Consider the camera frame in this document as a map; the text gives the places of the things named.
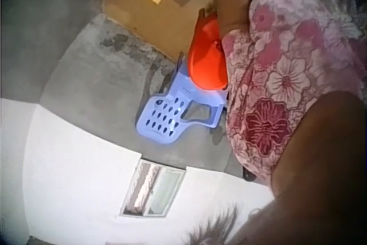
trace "floral dress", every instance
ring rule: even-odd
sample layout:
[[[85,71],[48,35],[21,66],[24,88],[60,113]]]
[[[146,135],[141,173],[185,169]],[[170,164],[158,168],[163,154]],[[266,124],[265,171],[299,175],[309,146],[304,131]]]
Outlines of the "floral dress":
[[[366,95],[367,5],[361,0],[253,0],[249,32],[222,40],[227,133],[241,164],[270,183],[306,111],[331,91]]]

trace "concrete floor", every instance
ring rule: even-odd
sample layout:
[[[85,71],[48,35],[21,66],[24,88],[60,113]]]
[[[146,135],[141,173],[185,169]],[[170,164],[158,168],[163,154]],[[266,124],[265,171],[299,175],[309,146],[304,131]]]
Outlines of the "concrete floor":
[[[135,131],[147,98],[173,63],[100,14],[101,0],[2,0],[2,97],[40,103],[82,129],[143,158],[241,176],[224,133],[192,127],[174,144]],[[192,115],[202,116],[201,108]]]

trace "ventilation window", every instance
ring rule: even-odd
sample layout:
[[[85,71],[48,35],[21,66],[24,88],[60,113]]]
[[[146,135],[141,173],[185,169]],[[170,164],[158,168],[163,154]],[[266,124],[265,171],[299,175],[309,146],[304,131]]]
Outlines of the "ventilation window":
[[[165,217],[185,171],[141,160],[121,208],[121,216]]]

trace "white wall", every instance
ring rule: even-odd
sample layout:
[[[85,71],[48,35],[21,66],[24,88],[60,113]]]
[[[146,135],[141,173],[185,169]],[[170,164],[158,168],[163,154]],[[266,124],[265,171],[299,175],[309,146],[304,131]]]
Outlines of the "white wall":
[[[240,203],[247,213],[271,200],[266,187],[187,168],[168,216],[118,217],[140,154],[95,137],[38,106],[24,164],[30,234],[57,245],[105,242],[181,244],[213,210]]]
[[[25,244],[23,161],[35,104],[1,99],[1,232],[9,244]]]

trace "window frame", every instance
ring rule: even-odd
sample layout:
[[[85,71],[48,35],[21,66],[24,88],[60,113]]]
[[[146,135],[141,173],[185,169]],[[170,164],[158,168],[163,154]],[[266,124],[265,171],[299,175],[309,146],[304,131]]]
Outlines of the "window frame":
[[[158,172],[157,178],[153,183],[151,191],[149,192],[149,195],[148,195],[148,198],[147,198],[147,201],[146,201],[146,204],[144,206],[144,210],[143,210],[142,214],[141,215],[125,214],[124,213],[125,212],[125,207],[126,207],[126,205],[128,204],[128,202],[130,200],[130,198],[127,198],[127,195],[129,194],[129,192],[132,189],[134,180],[136,180],[139,167],[142,166],[143,164],[151,164],[151,165],[154,165],[154,166],[159,166],[161,169]],[[151,207],[151,205],[154,201],[154,198],[155,198],[154,197],[154,191],[157,191],[159,189],[159,187],[161,186],[161,183],[162,183],[162,180],[163,180],[163,175],[166,172],[180,174],[179,178],[177,180],[177,183],[175,185],[174,191],[172,193],[172,196],[169,199],[169,201],[167,202],[167,204],[165,206],[165,209],[164,209],[162,214],[149,214],[150,207]],[[166,165],[158,164],[158,163],[151,162],[151,161],[148,161],[148,160],[140,159],[137,166],[135,167],[134,175],[132,176],[132,179],[130,180],[129,187],[128,187],[128,190],[125,194],[125,198],[124,198],[124,201],[123,201],[123,204],[122,204],[122,207],[120,209],[120,212],[119,212],[118,216],[119,217],[135,217],[135,218],[154,218],[154,217],[164,218],[164,217],[166,217],[169,210],[170,210],[170,208],[171,208],[171,206],[172,206],[173,201],[176,198],[178,190],[181,187],[181,184],[183,182],[185,174],[186,174],[185,169],[174,168],[174,167],[171,167],[171,166],[166,166]]]

